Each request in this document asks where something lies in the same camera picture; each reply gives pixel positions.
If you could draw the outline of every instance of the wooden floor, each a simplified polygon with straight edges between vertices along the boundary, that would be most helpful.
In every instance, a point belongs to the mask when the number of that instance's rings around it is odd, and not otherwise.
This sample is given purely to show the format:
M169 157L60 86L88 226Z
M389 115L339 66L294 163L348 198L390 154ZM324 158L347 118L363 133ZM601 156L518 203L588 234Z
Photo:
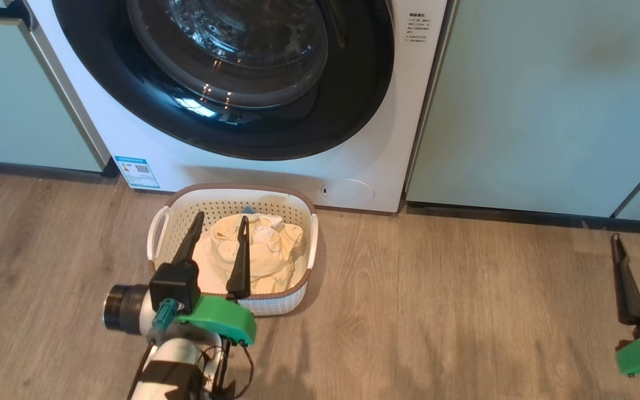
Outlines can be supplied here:
M166 197L0 174L0 399L122 399L144 351L104 329L145 283ZM300 308L262 318L251 399L640 398L617 371L609 232L320 212ZM625 234L640 285L640 235ZM234 355L232 369L246 364Z

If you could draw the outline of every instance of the blue and white sticker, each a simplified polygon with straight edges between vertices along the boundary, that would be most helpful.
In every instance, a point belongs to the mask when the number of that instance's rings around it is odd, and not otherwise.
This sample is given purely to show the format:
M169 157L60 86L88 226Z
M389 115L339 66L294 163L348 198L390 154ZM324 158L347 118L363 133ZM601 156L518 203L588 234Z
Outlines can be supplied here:
M120 172L131 187L145 187L159 189L157 179L150 170L147 160L142 158L115 156Z

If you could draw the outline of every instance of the washing machine drum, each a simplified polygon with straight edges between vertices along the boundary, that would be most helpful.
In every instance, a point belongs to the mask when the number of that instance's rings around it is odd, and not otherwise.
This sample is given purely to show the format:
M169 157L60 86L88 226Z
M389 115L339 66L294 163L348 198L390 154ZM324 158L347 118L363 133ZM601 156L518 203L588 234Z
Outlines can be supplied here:
M190 145L245 159L307 157L356 134L394 58L384 0L53 0L111 96Z

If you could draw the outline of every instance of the white plastic basket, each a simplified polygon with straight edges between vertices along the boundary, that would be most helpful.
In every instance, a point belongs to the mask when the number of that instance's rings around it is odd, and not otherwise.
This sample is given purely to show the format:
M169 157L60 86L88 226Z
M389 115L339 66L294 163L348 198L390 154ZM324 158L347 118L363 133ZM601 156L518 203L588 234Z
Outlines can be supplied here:
M257 213L282 216L284 222L303 228L304 253L295 261L295 272L286 291L252 294L239 303L255 316L279 316L295 309L305 296L318 241L315 208L300 193L235 184L199 184L175 193L154 216L147 234L147 259L151 272L172 260L198 212L205 213L203 232L206 232L219 219L241 213L246 207Z

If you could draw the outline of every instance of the perforated basket wall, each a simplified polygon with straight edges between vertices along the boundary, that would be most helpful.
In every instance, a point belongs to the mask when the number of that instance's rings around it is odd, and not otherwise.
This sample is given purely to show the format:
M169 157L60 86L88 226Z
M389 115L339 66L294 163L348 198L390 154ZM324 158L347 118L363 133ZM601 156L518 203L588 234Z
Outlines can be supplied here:
M284 222L303 228L304 254L295 261L291 287L281 293L253 294L240 301L255 316L285 314L295 309L305 295L317 251L315 208L300 193L242 185L203 184L185 188L175 193L152 221L147 238L150 266L155 268L172 260L198 212L205 213L203 231L206 232L219 219L241 213L246 207L257 213L282 216Z

